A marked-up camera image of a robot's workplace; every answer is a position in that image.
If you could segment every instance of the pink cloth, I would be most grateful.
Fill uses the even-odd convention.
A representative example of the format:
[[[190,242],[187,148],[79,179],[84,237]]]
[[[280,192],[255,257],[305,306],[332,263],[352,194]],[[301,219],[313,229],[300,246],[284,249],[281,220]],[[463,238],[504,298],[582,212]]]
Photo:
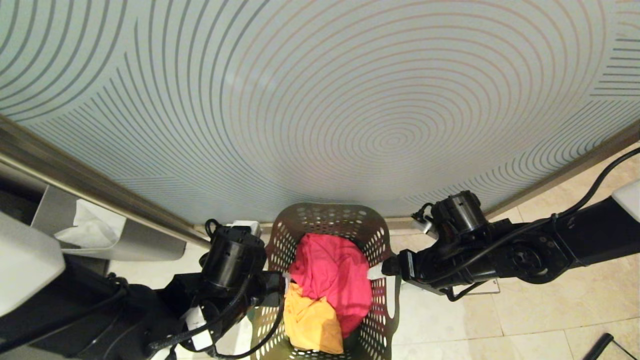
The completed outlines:
[[[342,337],[354,331],[371,307],[369,263],[351,241],[333,235],[306,234],[289,267],[291,279],[302,287],[302,295],[326,297],[333,306]]]

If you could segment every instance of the tissue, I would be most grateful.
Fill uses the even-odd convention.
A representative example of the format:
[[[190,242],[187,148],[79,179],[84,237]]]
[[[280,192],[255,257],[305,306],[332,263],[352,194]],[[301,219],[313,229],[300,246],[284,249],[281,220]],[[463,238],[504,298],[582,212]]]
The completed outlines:
[[[86,200],[76,201],[74,226],[58,231],[54,237],[84,249],[102,249],[115,245],[127,218]]]

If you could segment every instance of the yellow cloth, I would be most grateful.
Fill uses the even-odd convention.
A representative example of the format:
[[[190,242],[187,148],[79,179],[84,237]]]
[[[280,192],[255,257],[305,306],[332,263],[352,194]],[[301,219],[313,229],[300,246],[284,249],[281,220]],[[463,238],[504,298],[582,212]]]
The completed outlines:
[[[302,296],[302,288],[293,282],[284,300],[284,329],[291,345],[303,350],[342,354],[342,331],[335,310],[323,297],[312,300]]]

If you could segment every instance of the tile floor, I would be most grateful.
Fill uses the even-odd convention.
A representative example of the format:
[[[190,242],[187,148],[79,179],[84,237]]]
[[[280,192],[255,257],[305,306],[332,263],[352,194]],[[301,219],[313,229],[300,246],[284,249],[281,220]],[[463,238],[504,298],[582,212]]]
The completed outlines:
[[[530,222],[560,212],[583,196],[612,159],[583,172],[500,218]],[[640,177],[640,157],[614,170],[593,201]],[[392,248],[422,249],[433,240],[415,234],[392,234]],[[199,271],[205,252],[187,246],[178,261],[112,262],[111,270],[130,282],[163,287],[179,272]],[[640,255],[571,270],[549,284],[499,281],[500,293],[470,295],[451,303],[444,297],[403,285],[400,326],[393,338],[394,359],[582,359],[603,332],[610,332],[631,353],[640,355]],[[221,351],[249,348],[250,323],[245,319],[225,336]],[[207,358],[181,350],[179,359]],[[613,344],[602,360],[626,360]]]

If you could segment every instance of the perforated basket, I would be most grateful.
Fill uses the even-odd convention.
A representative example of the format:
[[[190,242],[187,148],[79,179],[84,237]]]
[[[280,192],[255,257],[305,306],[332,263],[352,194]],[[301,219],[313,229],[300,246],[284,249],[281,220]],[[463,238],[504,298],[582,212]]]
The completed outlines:
[[[296,256],[296,246],[306,233],[332,234],[347,238],[363,252],[369,266],[391,256],[389,231],[384,219],[373,209],[360,205],[301,203],[284,209],[273,223],[267,244],[269,270],[286,272]],[[399,316],[399,281],[395,286],[395,315],[387,311],[387,280],[371,281],[373,302],[369,314],[356,329],[358,342],[345,344],[345,353],[332,355],[317,351],[296,350],[284,332],[284,323],[267,344],[252,355],[257,360],[284,359],[373,359],[391,360],[391,339],[397,329]],[[259,307],[253,317],[252,345],[257,344],[270,330],[277,309]]]

